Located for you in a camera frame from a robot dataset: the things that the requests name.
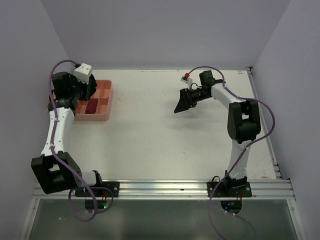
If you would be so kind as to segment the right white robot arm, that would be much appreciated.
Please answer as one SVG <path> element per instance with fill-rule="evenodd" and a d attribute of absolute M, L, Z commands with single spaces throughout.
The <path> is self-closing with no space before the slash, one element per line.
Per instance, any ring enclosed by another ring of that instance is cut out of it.
<path fill-rule="evenodd" d="M 231 155 L 225 175 L 229 179 L 223 183 L 223 192 L 227 196 L 235 196 L 243 181 L 247 177 L 247 163 L 250 147 L 248 144 L 256 140 L 261 132 L 259 104 L 256 100 L 240 99 L 231 94 L 223 79 L 216 79 L 210 70 L 199 74 L 200 86 L 192 88 L 193 80 L 190 74 L 182 76 L 181 81 L 187 88 L 179 91 L 179 101 L 174 113 L 180 113 L 194 108 L 197 103 L 213 98 L 228 110 L 227 133 L 232 140 Z"/>

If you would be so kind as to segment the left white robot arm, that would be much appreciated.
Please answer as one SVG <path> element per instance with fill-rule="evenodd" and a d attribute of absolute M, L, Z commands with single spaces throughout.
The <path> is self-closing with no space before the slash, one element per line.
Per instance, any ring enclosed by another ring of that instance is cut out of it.
<path fill-rule="evenodd" d="M 54 73 L 51 80 L 48 135 L 40 156 L 31 160 L 31 168 L 46 194 L 83 185 L 76 177 L 82 176 L 81 169 L 68 153 L 69 135 L 78 101 L 88 101 L 97 90 L 97 82 L 91 73 L 87 83 L 66 71 Z"/>

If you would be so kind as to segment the pink divided organizer tray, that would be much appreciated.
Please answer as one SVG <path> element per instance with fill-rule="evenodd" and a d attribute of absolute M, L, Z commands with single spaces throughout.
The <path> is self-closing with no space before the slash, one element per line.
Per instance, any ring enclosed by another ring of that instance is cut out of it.
<path fill-rule="evenodd" d="M 96 92 L 90 99 L 98 99 L 95 114 L 86 114 L 88 101 L 78 101 L 75 121 L 105 122 L 110 118 L 113 101 L 113 84 L 111 80 L 96 80 Z"/>

